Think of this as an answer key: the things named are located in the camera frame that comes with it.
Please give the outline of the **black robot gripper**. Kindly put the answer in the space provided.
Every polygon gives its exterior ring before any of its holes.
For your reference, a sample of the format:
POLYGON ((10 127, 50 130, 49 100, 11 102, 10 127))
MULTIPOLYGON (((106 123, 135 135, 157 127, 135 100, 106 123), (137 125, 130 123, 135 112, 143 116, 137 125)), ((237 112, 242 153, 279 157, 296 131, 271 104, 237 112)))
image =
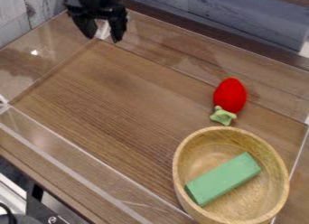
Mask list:
POLYGON ((98 31, 95 19, 109 20, 114 42, 127 31, 127 9, 121 0, 65 0, 69 14, 83 35, 91 39, 98 31))

